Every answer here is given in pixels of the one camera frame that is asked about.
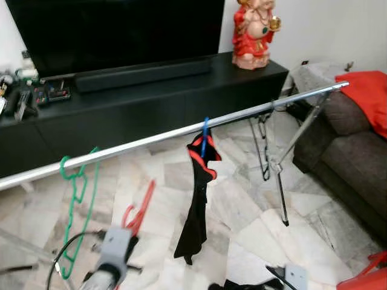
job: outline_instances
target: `black fabric on floor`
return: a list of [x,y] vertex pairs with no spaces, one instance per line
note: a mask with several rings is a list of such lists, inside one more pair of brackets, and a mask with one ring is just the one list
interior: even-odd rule
[[211,130],[208,130],[204,158],[200,156],[203,134],[195,137],[187,145],[192,160],[194,189],[192,203],[188,212],[186,223],[181,232],[174,257],[184,257],[188,265],[192,265],[192,255],[201,250],[201,244],[207,239],[206,234],[206,191],[207,183],[216,178],[216,171],[207,168],[208,161],[221,161],[221,157],[214,148]]
[[272,287],[275,290],[282,290],[284,288],[279,279],[274,278],[259,285],[238,285],[230,280],[226,280],[223,287],[218,284],[212,284],[208,287],[208,290],[264,290],[265,286]]

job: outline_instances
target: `red statue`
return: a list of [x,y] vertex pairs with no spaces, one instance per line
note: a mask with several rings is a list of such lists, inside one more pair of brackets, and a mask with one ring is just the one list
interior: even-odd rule
[[267,44],[281,28],[281,20],[272,15],[274,0],[238,0],[241,7],[234,15],[234,54],[232,62],[243,69],[268,64]]

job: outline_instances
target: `electronic device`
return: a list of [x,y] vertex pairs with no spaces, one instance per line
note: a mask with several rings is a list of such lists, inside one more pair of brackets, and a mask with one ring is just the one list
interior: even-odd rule
[[208,73],[211,61],[203,57],[191,61],[169,62],[164,64],[134,65],[124,68],[103,69],[83,72],[76,75],[75,81],[80,92],[136,85],[176,77]]
[[50,88],[48,90],[48,101],[50,103],[61,100],[68,100],[70,97],[70,88]]
[[6,2],[44,79],[216,54],[224,7],[224,0]]
[[33,95],[37,106],[44,106],[48,104],[48,96],[44,86],[34,88]]
[[21,121],[24,117],[29,117],[31,115],[37,116],[37,110],[31,106],[31,100],[32,94],[30,88],[21,89],[17,109],[15,112],[15,119],[17,121]]
[[20,98],[19,88],[13,88],[9,95],[7,96],[7,103],[4,108],[4,115],[13,116],[16,111],[16,106]]

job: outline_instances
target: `wall outlet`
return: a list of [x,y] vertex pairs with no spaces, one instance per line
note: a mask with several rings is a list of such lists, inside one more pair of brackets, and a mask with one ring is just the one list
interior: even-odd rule
[[30,53],[28,52],[28,50],[23,50],[22,51],[22,56],[23,56],[23,59],[30,59],[31,58]]

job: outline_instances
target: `tile floor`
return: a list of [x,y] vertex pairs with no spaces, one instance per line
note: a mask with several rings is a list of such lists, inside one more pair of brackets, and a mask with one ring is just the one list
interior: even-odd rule
[[[275,112],[267,124],[270,154],[278,153],[297,128],[291,116]],[[290,220],[285,227],[275,180],[264,182],[261,177],[248,122],[214,128],[212,133],[223,161],[209,164],[218,178],[207,190],[207,241],[193,257],[193,266],[173,259],[173,253],[192,198],[192,165],[185,145],[194,135],[101,163],[89,230],[120,224],[126,207],[140,204],[149,181],[157,182],[130,259],[144,271],[129,272],[121,290],[207,289],[225,279],[255,284],[271,277],[265,265],[288,262],[307,269],[309,290],[335,289],[366,266],[367,255],[381,250],[329,190],[293,165],[291,154],[282,174]],[[93,168],[87,172],[92,183]],[[34,182],[34,188],[32,193],[20,187],[1,192],[0,227],[51,252],[61,247],[72,189],[59,175]],[[82,228],[90,194],[89,186],[85,205],[75,207],[73,233]],[[84,238],[71,276],[76,286],[98,259],[91,251],[95,243]],[[36,262],[0,239],[0,268]],[[48,269],[39,262],[37,271],[0,276],[0,289],[43,290]],[[51,285],[65,289],[57,275]]]

